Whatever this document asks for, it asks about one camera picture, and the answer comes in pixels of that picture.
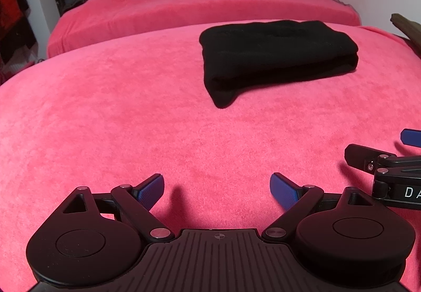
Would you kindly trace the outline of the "black pants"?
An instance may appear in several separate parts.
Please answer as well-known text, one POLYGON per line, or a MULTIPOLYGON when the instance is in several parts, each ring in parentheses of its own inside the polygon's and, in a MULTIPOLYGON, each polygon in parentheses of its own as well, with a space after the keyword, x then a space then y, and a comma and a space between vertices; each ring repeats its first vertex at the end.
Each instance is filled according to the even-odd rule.
POLYGON ((214 105, 230 106, 251 89, 348 74, 358 45, 321 21, 224 24, 199 36, 203 81, 214 105))

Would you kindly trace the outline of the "pink fleece blanket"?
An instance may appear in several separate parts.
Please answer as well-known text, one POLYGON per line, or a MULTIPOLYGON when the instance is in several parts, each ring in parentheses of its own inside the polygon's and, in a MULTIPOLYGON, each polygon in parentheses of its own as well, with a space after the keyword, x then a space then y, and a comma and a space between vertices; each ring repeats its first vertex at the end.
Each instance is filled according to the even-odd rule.
POLYGON ((53 57, 1 86, 1 288, 35 283, 32 234, 77 186, 95 193, 160 173, 153 213, 183 228, 264 229, 281 213, 278 171, 327 192, 370 191, 344 161, 348 144, 399 155, 420 128, 420 58, 401 39, 337 25, 358 45, 356 71, 242 93, 216 108, 192 25, 114 39, 53 57))

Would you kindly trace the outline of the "brown wooden furniture edge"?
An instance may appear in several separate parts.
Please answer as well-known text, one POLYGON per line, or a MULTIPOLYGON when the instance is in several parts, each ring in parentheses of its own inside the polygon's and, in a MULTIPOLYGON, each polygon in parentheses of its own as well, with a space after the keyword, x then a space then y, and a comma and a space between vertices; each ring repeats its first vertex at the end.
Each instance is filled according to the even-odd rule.
POLYGON ((420 56, 421 50, 421 25, 399 13, 391 14, 391 23, 399 29, 407 38, 411 48, 420 56))

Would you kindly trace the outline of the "red bed sheet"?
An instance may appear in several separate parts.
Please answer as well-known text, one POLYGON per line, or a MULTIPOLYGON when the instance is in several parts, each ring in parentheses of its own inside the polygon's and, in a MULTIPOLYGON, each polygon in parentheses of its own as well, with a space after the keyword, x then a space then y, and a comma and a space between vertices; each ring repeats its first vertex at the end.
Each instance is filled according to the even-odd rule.
POLYGON ((257 19, 361 24, 358 12, 337 0, 88 0, 60 17, 46 53, 52 58, 133 34, 257 19))

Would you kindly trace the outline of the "hanging clothes rack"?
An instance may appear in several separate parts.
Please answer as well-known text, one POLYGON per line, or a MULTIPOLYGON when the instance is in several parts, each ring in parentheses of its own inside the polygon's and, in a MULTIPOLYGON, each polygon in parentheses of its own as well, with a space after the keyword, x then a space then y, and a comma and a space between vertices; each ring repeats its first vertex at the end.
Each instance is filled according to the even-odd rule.
POLYGON ((1 0, 1 61, 7 64, 15 51, 29 50, 37 43, 28 22, 27 0, 1 0))

